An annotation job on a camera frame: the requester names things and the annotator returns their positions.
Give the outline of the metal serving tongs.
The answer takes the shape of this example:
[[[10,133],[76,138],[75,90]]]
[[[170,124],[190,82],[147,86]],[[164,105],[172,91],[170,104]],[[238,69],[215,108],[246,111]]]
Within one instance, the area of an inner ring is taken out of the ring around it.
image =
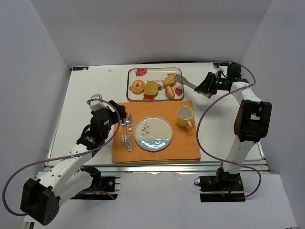
[[[188,87],[190,87],[191,89],[193,89],[195,91],[195,89],[197,88],[196,85],[192,84],[191,82],[189,82],[185,77],[179,75],[179,74],[176,74],[175,77],[174,77],[174,80],[178,83],[181,83],[183,85],[186,85]],[[202,94],[204,95],[205,97],[207,97],[208,99],[210,99],[212,97],[211,94],[207,94],[207,93],[204,93],[204,92],[199,92],[197,91],[198,94]]]

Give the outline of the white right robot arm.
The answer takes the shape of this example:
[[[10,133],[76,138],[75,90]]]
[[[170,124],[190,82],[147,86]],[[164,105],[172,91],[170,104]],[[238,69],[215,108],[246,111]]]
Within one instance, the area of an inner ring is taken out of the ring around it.
[[[239,104],[234,122],[234,142],[226,159],[216,172],[215,183],[233,185],[240,178],[241,167],[252,147],[265,138],[270,124],[272,104],[264,102],[252,91],[254,83],[242,77],[243,66],[231,63],[215,63],[215,73],[209,72],[195,91],[208,98],[218,91],[233,95]]]

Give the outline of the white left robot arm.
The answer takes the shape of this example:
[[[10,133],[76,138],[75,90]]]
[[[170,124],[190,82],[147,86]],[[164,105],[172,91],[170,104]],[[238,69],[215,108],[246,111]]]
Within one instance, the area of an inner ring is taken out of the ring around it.
[[[112,125],[119,125],[126,116],[126,108],[110,100],[107,105],[89,101],[91,120],[76,141],[67,159],[62,159],[49,172],[34,180],[28,179],[21,196],[21,210],[46,226],[69,199],[85,189],[93,191],[101,184],[98,169],[86,166],[105,144]]]

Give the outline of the oblong golden bread roll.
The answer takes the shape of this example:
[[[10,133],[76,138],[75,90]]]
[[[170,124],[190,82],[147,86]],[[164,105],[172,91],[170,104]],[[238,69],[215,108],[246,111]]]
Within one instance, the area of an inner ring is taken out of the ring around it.
[[[174,80],[176,75],[176,73],[167,74],[167,77],[163,81],[163,87],[166,88],[167,86],[174,86],[176,84],[176,81]]]

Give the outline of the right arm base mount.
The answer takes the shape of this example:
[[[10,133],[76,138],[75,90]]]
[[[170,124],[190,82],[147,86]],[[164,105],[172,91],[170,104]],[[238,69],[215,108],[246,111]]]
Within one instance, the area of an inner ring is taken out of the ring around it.
[[[225,172],[223,168],[215,176],[199,176],[194,185],[200,188],[202,203],[245,202],[244,187],[240,174]]]

